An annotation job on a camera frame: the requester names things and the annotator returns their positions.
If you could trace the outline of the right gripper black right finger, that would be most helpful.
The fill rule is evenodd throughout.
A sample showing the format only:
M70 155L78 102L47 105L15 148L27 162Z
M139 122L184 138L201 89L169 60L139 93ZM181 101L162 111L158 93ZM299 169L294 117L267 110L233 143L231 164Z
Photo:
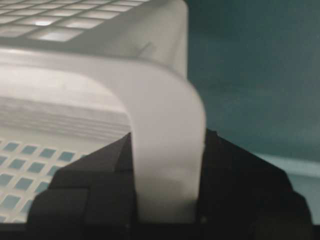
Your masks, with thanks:
M202 240L312 240L304 196L284 170L207 129L197 221Z

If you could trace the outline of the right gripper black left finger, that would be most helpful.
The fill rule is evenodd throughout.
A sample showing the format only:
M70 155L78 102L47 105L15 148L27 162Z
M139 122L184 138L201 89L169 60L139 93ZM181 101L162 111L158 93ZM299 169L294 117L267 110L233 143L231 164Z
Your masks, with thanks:
M60 168L29 210L29 240L129 240L136 212L131 135Z

